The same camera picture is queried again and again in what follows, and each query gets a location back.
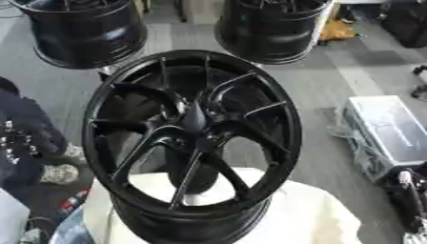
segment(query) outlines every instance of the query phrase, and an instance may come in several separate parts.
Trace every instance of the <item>plastic bag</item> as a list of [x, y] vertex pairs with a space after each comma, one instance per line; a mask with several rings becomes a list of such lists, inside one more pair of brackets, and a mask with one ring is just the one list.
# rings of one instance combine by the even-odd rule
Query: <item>plastic bag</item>
[[83, 222], [82, 206], [58, 226], [49, 244], [94, 244]]

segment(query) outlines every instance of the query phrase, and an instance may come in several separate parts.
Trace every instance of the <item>cable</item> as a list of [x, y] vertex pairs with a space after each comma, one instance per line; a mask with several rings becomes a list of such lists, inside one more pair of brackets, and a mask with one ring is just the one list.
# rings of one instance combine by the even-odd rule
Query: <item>cable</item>
[[43, 220], [43, 221], [49, 222], [53, 226], [56, 226], [55, 222], [51, 218], [48, 218], [48, 217], [31, 217], [27, 221], [31, 222], [31, 221], [37, 221], [37, 220]]

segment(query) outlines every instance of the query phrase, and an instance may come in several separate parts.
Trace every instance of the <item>leg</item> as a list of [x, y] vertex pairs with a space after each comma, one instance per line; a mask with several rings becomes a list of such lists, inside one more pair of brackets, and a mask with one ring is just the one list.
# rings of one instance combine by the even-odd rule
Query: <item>leg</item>
[[150, 1], [150, 0], [142, 0], [142, 4], [143, 4], [144, 12], [145, 12], [145, 13], [149, 13], [149, 12], [150, 12], [150, 5], [149, 5], [149, 1]]
[[176, 11], [178, 12], [178, 16], [181, 19], [181, 22], [186, 23], [187, 22], [187, 14], [184, 10], [184, 0], [174, 0], [174, 5], [176, 8]]

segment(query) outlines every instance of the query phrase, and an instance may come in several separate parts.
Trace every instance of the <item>yellow object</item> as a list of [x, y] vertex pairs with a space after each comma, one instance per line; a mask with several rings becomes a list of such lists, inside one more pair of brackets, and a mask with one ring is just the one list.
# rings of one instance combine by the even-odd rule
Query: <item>yellow object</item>
[[320, 41], [330, 41], [336, 39], [349, 39], [356, 36], [355, 30], [349, 24], [340, 20], [330, 20], [320, 34]]

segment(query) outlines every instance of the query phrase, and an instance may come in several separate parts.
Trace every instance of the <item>rim lip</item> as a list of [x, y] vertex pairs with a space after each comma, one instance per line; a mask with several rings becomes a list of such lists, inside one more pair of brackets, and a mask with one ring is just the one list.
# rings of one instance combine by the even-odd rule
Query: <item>rim lip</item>
[[120, 63], [124, 60], [126, 60], [129, 57], [132, 57], [134, 54], [138, 53], [140, 50], [142, 50], [147, 43], [147, 27], [143, 25], [142, 27], [142, 34], [141, 38], [139, 38], [138, 42], [132, 45], [131, 49], [127, 49], [127, 51], [122, 51], [120, 55], [112, 56], [109, 59], [105, 59], [103, 61], [93, 61], [93, 62], [86, 62], [83, 64], [76, 63], [67, 63], [62, 62], [58, 59], [54, 59], [49, 57], [48, 55], [45, 55], [40, 49], [38, 48], [38, 45], [35, 44], [33, 47], [35, 54], [46, 63], [53, 65], [55, 67], [63, 68], [63, 69], [69, 69], [69, 70], [92, 70], [92, 69], [99, 69], [106, 66], [111, 66], [117, 63]]
[[[93, 137], [93, 127], [91, 126], [91, 119], [94, 118], [94, 116], [99, 112], [100, 108], [103, 105], [103, 101], [105, 101], [105, 98], [111, 93], [110, 84], [122, 81], [125, 77], [129, 76], [130, 74], [134, 73], [135, 71], [139, 71], [145, 67], [148, 67], [149, 65], [152, 65], [160, 60], [160, 57], [165, 58], [173, 58], [177, 57], [179, 58], [186, 58], [186, 57], [200, 57], [205, 58], [206, 55], [209, 55], [211, 57], [211, 60], [222, 60], [221, 63], [226, 63], [229, 65], [233, 65], [235, 68], [240, 68], [241, 70], [245, 71], [254, 71], [259, 77], [262, 77], [265, 82], [268, 82], [269, 86], [272, 86], [271, 92], [272, 94], [280, 98], [281, 100], [287, 101], [286, 110], [284, 110], [285, 113], [288, 114], [288, 117], [290, 118], [288, 120], [288, 123], [292, 124], [289, 126], [289, 128], [293, 128], [291, 132], [289, 132], [290, 147], [288, 150], [290, 151], [289, 155], [287, 156], [287, 160], [289, 163], [281, 163], [279, 166], [274, 170], [274, 173], [281, 171], [287, 171], [288, 175], [278, 177], [278, 175], [274, 178], [274, 181], [270, 179], [267, 181], [269, 184], [268, 189], [263, 189], [263, 192], [258, 195], [252, 195], [250, 199], [247, 199], [244, 202], [237, 202], [233, 203], [233, 205], [225, 205], [227, 208], [222, 207], [220, 210], [210, 210], [207, 212], [204, 208], [209, 208], [210, 206], [217, 206], [217, 204], [213, 205], [206, 205], [206, 206], [191, 206], [192, 210], [190, 212], [178, 212], [178, 211], [168, 211], [166, 208], [159, 206], [159, 204], [162, 204], [164, 202], [160, 200], [156, 200], [156, 198], [150, 197], [146, 195], [146, 200], [149, 201], [143, 201], [139, 199], [139, 197], [133, 196], [130, 193], [124, 193], [122, 187], [115, 184], [106, 174], [104, 168], [101, 166], [101, 163], [99, 162], [98, 153], [95, 149], [94, 144], [94, 137]], [[116, 72], [114, 75], [112, 75], [106, 82], [104, 82], [94, 93], [94, 95], [91, 98], [91, 101], [86, 108], [84, 121], [83, 121], [83, 149], [85, 152], [86, 157], [88, 158], [88, 164], [90, 165], [91, 169], [93, 170], [94, 174], [96, 175], [96, 178], [99, 180], [99, 182], [114, 196], [118, 197], [120, 200], [132, 205], [136, 209], [140, 210], [141, 212], [153, 216], [167, 216], [167, 217], [176, 217], [176, 218], [200, 218], [200, 219], [206, 219], [206, 218], [215, 218], [220, 217], [228, 214], [237, 214], [241, 213], [244, 210], [248, 210], [255, 206], [256, 204], [260, 203], [261, 201], [267, 199], [270, 195], [272, 195], [289, 177], [289, 174], [291, 174], [296, 161], [299, 157], [299, 151], [301, 148], [301, 125], [299, 121], [299, 116], [296, 111], [295, 105], [289, 95], [278, 85], [278, 83], [264, 70], [254, 66], [253, 64], [239, 59], [237, 57], [233, 57], [224, 53], [219, 52], [213, 52], [213, 51], [199, 51], [199, 50], [178, 50], [178, 51], [166, 51], [166, 52], [160, 52], [157, 54], [153, 54], [150, 56], [143, 57], [139, 60], [135, 60], [134, 62], [130, 63], [127, 67], [122, 70]], [[261, 179], [258, 181], [258, 183], [264, 178], [267, 172], [263, 174]]]
[[98, 7], [98, 8], [94, 8], [94, 9], [89, 9], [89, 10], [71, 10], [71, 11], [48, 11], [48, 10], [38, 10], [38, 9], [33, 9], [28, 7], [28, 4], [20, 4], [18, 3], [16, 0], [8, 0], [12, 5], [14, 5], [15, 7], [17, 7], [18, 9], [24, 11], [26, 14], [33, 16], [33, 14], [84, 14], [84, 13], [91, 13], [93, 12], [99, 12], [102, 13], [104, 10], [108, 11], [109, 9], [112, 9], [112, 12], [116, 11], [115, 8], [125, 8], [126, 6], [128, 6], [132, 0], [117, 0], [117, 2], [114, 2], [110, 5], [107, 6], [102, 6], [102, 7]]
[[[298, 12], [287, 12], [286, 15], [287, 16], [298, 16], [298, 15], [304, 15], [304, 14], [312, 14], [311, 16], [317, 15], [319, 12], [326, 9], [332, 3], [332, 1], [333, 0], [326, 0], [323, 4], [319, 5], [317, 8], [315, 8], [313, 10], [305, 10], [305, 11], [298, 11]], [[255, 6], [255, 5], [244, 3], [241, 0], [238, 0], [238, 3], [241, 4], [242, 6], [244, 6], [245, 8], [248, 8], [251, 10], [259, 10], [259, 7]]]
[[292, 55], [292, 56], [275, 58], [275, 57], [270, 56], [270, 55], [259, 55], [257, 58], [255, 55], [239, 53], [239, 51], [235, 50], [235, 48], [234, 48], [235, 45], [233, 45], [233, 46], [227, 45], [226, 44], [227, 42], [224, 41], [224, 39], [222, 38], [222, 33], [220, 30], [221, 25], [223, 25], [221, 23], [221, 20], [218, 20], [214, 26], [214, 36], [215, 36], [215, 39], [218, 42], [219, 46], [221, 46], [224, 50], [226, 50], [227, 52], [229, 52], [230, 54], [232, 54], [236, 57], [239, 57], [239, 56], [245, 57], [245, 59], [248, 61], [263, 64], [263, 65], [283, 65], [283, 64], [294, 63], [298, 60], [305, 58], [310, 53], [310, 51], [313, 49], [313, 47], [315, 46], [315, 44], [311, 41], [311, 43], [308, 45], [307, 49], [305, 49], [304, 51], [302, 51], [300, 53]]

